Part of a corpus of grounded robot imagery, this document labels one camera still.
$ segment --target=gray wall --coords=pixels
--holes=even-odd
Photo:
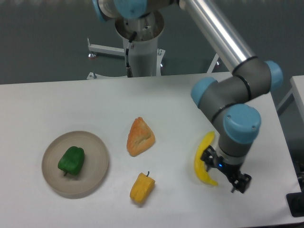
[[[289,79],[304,75],[304,1],[216,0],[228,19],[262,60],[277,62],[284,84],[275,104],[291,88]],[[163,74],[204,73],[215,54],[187,12],[162,9],[166,50]],[[84,80],[94,71],[125,75],[124,60],[87,58],[91,43],[122,47],[114,21],[101,23],[90,0],[0,0],[0,84]],[[289,148],[301,157],[304,124],[295,104],[280,118]]]

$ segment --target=blue joint cap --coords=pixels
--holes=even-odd
[[[270,91],[279,88],[283,83],[283,72],[280,66],[273,61],[266,61],[271,72],[271,86]]]
[[[214,78],[206,77],[194,85],[194,87],[191,90],[191,97],[197,107],[199,106],[200,100],[203,97],[205,91],[214,82],[216,82],[216,80]]]
[[[240,144],[252,143],[259,132],[261,116],[246,104],[236,104],[229,108],[224,117],[226,134]]]
[[[98,19],[101,22],[105,22],[105,19],[104,19],[103,15],[101,14],[99,6],[98,6],[98,0],[92,0],[92,3],[93,3],[94,10],[95,10],[95,13],[96,13]]]
[[[147,0],[114,0],[118,12],[127,19],[142,16],[147,10]]]

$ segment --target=silver arm tube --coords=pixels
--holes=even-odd
[[[211,0],[185,0],[186,10],[228,70],[255,56],[242,37]]]

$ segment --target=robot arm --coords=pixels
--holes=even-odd
[[[201,158],[207,170],[219,169],[232,184],[232,192],[244,193],[251,177],[240,168],[261,125],[258,111],[244,103],[279,87],[283,81],[280,67],[258,59],[212,0],[93,0],[104,19],[123,16],[138,21],[174,2],[190,13],[233,75],[222,82],[202,79],[191,97],[220,134],[218,145],[210,146]]]

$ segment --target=yellow bell pepper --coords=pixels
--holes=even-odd
[[[205,163],[200,159],[205,149],[207,149],[207,147],[212,143],[214,137],[215,133],[209,132],[201,141],[194,158],[194,170],[197,177],[202,182],[216,186],[218,183],[209,176],[208,172],[205,170]]]
[[[155,180],[148,175],[140,173],[131,189],[130,198],[138,204],[143,203],[154,188]]]

